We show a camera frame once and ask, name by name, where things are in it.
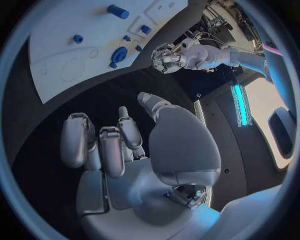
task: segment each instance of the white panel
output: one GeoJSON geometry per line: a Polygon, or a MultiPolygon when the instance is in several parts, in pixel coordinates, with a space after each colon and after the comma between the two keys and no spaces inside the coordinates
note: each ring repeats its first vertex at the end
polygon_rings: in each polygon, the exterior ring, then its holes
{"type": "Polygon", "coordinates": [[[64,0],[40,21],[31,33],[29,59],[32,78],[43,103],[89,78],[129,67],[142,48],[187,0],[64,0]],[[127,19],[107,12],[109,5],[129,11],[127,19]],[[142,25],[152,29],[149,35],[142,25]],[[73,36],[83,36],[76,44],[73,36]],[[131,41],[123,40],[128,35],[131,41]],[[117,68],[109,67],[112,53],[128,49],[117,68]]]}

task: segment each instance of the robotic hand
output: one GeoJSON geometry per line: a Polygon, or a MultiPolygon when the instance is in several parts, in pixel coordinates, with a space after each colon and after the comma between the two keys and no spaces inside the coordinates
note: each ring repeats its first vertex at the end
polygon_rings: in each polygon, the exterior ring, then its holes
{"type": "Polygon", "coordinates": [[[163,74],[174,73],[181,68],[206,70],[225,64],[231,67],[241,65],[271,79],[264,57],[239,52],[231,47],[219,49],[211,45],[200,45],[197,39],[184,39],[178,51],[173,44],[164,43],[152,52],[151,58],[152,66],[163,74]]]}

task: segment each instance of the blue light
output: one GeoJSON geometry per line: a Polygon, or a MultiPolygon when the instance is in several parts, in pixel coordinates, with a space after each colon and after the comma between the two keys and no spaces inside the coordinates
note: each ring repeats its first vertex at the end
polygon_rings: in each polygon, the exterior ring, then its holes
{"type": "Polygon", "coordinates": [[[242,96],[240,86],[235,85],[234,90],[236,92],[237,102],[238,102],[238,106],[239,106],[239,110],[240,110],[241,124],[245,126],[245,125],[247,125],[247,115],[246,115],[244,99],[242,96]]]}

